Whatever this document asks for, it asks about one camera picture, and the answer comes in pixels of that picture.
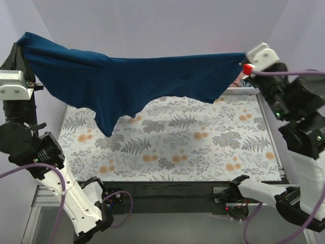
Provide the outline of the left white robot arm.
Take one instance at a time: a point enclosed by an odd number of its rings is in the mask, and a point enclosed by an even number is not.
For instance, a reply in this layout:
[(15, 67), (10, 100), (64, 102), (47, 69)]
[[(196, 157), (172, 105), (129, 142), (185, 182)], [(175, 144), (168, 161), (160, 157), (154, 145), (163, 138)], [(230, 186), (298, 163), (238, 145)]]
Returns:
[(52, 133), (39, 134), (45, 124), (37, 121), (34, 93), (43, 86), (20, 46), (13, 44), (1, 65), (1, 101), (5, 122), (1, 125), (1, 152), (18, 170), (27, 170), (60, 202), (75, 230), (74, 243), (87, 243), (114, 219), (105, 202), (108, 191), (98, 177), (78, 183)]

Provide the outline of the dark blue t shirt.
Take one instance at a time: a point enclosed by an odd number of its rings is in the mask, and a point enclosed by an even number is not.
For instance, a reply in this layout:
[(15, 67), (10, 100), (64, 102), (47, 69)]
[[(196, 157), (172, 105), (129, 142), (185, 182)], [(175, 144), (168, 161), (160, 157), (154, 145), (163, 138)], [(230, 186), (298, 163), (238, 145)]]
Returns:
[(160, 97), (188, 97), (213, 103), (241, 72), (245, 54), (117, 58), (68, 49), (33, 33), (17, 42), (34, 74), (60, 101), (95, 112), (111, 136), (118, 119), (133, 117)]

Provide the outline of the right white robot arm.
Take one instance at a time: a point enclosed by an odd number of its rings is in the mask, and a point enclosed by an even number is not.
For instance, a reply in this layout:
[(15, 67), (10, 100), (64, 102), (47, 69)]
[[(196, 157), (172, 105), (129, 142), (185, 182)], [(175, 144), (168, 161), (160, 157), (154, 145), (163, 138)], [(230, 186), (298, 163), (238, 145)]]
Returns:
[(307, 70), (290, 72), (284, 63), (263, 72), (243, 65), (249, 83), (259, 89), (271, 111), (285, 125), (279, 128), (296, 165), (297, 187), (277, 187), (241, 175), (230, 182), (230, 197), (266, 203), (288, 222), (321, 232), (324, 230), (324, 73)]

